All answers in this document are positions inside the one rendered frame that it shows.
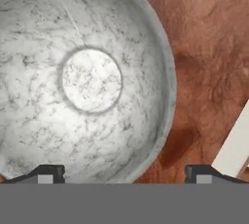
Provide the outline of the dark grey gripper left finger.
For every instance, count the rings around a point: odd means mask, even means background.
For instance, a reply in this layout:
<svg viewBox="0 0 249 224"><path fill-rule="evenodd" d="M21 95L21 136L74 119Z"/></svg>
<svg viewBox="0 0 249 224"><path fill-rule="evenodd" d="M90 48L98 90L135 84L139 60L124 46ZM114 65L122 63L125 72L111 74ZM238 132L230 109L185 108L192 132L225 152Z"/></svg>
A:
<svg viewBox="0 0 249 224"><path fill-rule="evenodd" d="M64 165L39 165L28 174L5 181L5 184L64 184Z"/></svg>

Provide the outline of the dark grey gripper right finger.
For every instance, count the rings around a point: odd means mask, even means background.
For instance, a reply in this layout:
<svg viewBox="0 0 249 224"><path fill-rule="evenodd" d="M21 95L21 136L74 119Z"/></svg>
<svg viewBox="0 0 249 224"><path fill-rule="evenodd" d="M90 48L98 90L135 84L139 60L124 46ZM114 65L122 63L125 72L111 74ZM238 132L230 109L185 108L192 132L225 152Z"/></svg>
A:
<svg viewBox="0 0 249 224"><path fill-rule="evenodd" d="M221 174L210 165L186 165L185 182L192 184L243 183L243 180Z"/></svg>

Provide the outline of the white marble bowl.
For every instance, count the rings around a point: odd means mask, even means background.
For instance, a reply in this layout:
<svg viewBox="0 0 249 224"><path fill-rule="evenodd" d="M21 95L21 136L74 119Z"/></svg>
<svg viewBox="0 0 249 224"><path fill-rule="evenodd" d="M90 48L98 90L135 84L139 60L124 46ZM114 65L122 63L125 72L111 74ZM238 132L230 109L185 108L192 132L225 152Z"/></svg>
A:
<svg viewBox="0 0 249 224"><path fill-rule="evenodd" d="M130 183L158 157L174 57L147 0L0 0L0 174Z"/></svg>

